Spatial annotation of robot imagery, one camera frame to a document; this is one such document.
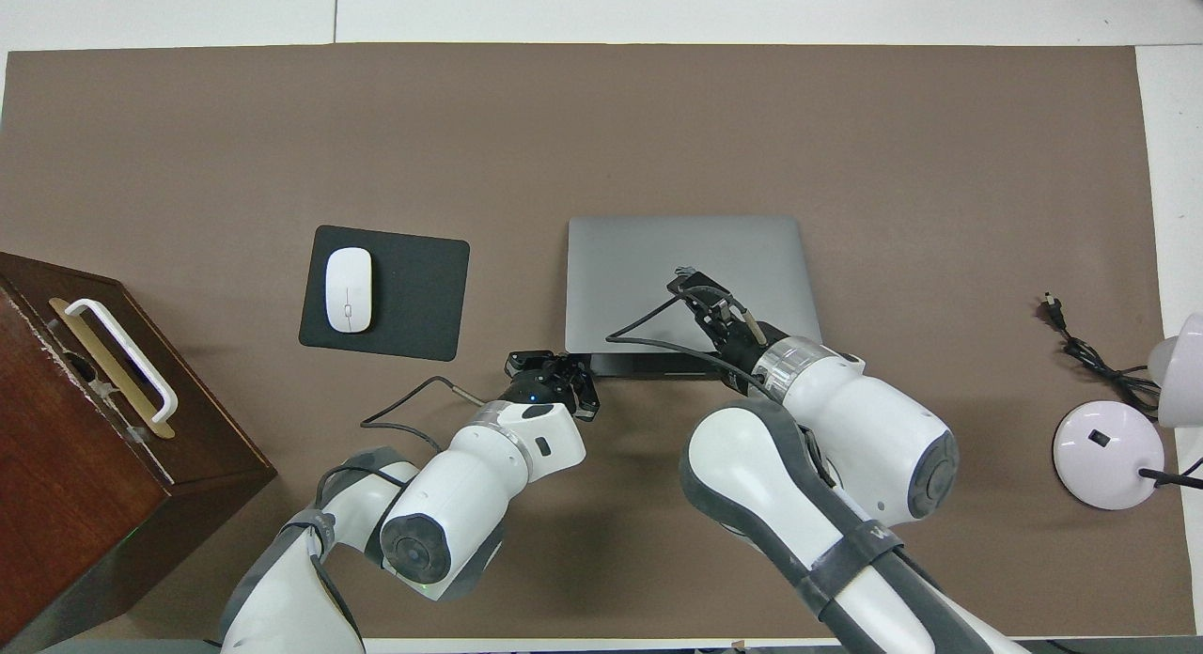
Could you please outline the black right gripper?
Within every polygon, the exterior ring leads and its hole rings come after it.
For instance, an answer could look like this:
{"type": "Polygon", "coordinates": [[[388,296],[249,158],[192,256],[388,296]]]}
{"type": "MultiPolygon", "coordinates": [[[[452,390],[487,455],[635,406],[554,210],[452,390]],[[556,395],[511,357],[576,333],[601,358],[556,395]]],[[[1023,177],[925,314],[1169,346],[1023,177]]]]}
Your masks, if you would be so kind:
{"type": "Polygon", "coordinates": [[[671,295],[695,301],[697,325],[709,337],[718,358],[742,371],[753,371],[761,355],[783,338],[782,329],[766,321],[755,320],[755,327],[748,325],[743,313],[729,301],[729,290],[703,272],[677,270],[666,289],[671,295]]]}

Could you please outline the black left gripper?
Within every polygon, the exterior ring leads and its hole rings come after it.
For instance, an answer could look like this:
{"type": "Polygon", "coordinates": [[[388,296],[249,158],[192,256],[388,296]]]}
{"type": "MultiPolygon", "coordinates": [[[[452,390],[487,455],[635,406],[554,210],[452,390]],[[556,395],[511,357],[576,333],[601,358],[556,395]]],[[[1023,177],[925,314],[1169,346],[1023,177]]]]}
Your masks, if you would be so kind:
{"type": "Polygon", "coordinates": [[[498,400],[512,404],[563,404],[575,420],[593,422],[602,402],[587,358],[562,359],[552,350],[517,350],[506,357],[510,380],[498,400]]]}

